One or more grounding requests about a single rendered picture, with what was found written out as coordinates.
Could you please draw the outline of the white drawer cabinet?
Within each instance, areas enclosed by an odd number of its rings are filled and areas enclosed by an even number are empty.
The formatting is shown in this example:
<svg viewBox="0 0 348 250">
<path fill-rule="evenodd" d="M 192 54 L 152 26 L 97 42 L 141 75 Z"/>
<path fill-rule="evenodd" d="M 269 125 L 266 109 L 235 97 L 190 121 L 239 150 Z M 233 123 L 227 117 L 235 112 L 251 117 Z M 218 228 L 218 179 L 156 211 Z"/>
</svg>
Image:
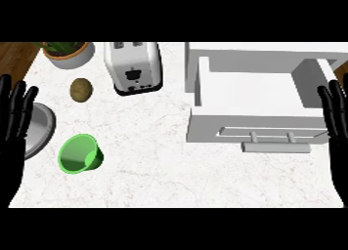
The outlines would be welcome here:
<svg viewBox="0 0 348 250">
<path fill-rule="evenodd" d="M 348 62 L 348 42 L 186 42 L 184 91 L 195 92 L 199 57 L 213 72 L 289 74 L 304 107 L 318 108 L 316 86 Z"/>
</svg>

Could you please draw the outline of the green cup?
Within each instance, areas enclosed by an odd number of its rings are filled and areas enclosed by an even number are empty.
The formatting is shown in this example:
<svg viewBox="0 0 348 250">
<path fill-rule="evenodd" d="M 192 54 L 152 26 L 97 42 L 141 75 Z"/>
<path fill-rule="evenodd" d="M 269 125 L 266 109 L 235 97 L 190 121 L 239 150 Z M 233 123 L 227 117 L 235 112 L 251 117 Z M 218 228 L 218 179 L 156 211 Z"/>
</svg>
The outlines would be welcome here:
<svg viewBox="0 0 348 250">
<path fill-rule="evenodd" d="M 62 145 L 57 164 L 66 174 L 94 170 L 103 161 L 103 153 L 96 139 L 88 134 L 75 135 Z"/>
</svg>

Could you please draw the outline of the brown potato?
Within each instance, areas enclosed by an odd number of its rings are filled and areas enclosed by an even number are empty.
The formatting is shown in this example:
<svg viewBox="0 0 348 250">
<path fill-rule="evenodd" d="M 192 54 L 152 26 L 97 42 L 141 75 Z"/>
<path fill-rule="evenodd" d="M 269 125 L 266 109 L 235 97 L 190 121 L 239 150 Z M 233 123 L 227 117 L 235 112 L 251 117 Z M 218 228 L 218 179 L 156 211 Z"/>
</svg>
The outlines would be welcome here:
<svg viewBox="0 0 348 250">
<path fill-rule="evenodd" d="M 91 84 L 84 78 L 76 78 L 70 84 L 70 98 L 75 102 L 84 103 L 91 95 Z"/>
</svg>

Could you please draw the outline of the grey metal bowl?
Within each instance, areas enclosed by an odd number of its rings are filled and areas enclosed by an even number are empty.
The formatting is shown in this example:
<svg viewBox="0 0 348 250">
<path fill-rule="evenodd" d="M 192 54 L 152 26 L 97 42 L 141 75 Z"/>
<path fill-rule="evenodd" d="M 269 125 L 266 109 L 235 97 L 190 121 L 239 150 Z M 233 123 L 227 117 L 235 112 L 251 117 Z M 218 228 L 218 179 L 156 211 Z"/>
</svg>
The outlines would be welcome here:
<svg viewBox="0 0 348 250">
<path fill-rule="evenodd" d="M 32 104 L 32 113 L 26 137 L 25 159 L 30 159 L 47 146 L 56 129 L 56 115 L 41 103 Z"/>
</svg>

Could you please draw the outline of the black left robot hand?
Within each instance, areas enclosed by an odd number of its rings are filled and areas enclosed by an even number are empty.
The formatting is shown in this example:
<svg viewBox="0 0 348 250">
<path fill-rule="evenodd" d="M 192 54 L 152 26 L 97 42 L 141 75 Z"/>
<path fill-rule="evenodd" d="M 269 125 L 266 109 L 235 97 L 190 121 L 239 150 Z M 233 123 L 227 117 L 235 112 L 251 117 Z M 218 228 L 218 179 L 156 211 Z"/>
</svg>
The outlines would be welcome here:
<svg viewBox="0 0 348 250">
<path fill-rule="evenodd" d="M 0 209 L 10 206 L 22 184 L 26 136 L 36 93 L 38 88 L 30 86 L 26 89 L 23 80 L 11 86 L 11 76 L 0 76 Z"/>
</svg>

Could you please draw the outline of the white open drawer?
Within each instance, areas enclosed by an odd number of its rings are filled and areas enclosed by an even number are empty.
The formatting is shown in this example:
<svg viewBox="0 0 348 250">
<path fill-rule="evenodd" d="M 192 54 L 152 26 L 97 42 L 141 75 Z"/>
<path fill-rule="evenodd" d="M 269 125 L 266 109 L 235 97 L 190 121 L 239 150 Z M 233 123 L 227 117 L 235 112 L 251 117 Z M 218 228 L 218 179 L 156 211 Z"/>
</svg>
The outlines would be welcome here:
<svg viewBox="0 0 348 250">
<path fill-rule="evenodd" d="M 318 86 L 326 83 L 318 60 L 288 73 L 214 72 L 199 58 L 189 143 L 326 143 Z"/>
</svg>

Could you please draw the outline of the white toaster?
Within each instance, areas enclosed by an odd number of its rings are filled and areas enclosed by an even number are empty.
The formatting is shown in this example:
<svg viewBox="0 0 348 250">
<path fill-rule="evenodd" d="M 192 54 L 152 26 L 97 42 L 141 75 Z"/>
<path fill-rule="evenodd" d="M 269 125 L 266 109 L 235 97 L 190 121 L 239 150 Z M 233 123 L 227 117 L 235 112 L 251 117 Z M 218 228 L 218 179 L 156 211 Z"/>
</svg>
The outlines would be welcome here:
<svg viewBox="0 0 348 250">
<path fill-rule="evenodd" d="M 161 89 L 162 63 L 155 42 L 104 42 L 103 61 L 119 96 Z"/>
</svg>

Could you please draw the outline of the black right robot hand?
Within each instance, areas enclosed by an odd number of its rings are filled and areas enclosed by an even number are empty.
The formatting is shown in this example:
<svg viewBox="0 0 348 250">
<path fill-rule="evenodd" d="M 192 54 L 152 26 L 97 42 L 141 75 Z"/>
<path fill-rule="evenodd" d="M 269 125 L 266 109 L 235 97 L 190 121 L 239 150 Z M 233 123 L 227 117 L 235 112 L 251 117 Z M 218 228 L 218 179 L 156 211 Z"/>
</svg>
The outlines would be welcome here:
<svg viewBox="0 0 348 250">
<path fill-rule="evenodd" d="M 328 134 L 329 173 L 334 189 L 348 208 L 348 73 L 343 83 L 318 86 L 324 123 Z"/>
</svg>

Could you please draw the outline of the potted plant in grey pot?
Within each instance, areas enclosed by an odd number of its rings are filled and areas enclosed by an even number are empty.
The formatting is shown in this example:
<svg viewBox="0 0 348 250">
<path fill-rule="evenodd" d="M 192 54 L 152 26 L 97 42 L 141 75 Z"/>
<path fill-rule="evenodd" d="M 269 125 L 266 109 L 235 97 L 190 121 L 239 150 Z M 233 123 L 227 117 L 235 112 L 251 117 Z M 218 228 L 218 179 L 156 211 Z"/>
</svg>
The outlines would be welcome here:
<svg viewBox="0 0 348 250">
<path fill-rule="evenodd" d="M 42 49 L 44 56 L 60 69 L 81 67 L 94 53 L 91 42 L 33 42 L 33 45 Z"/>
</svg>

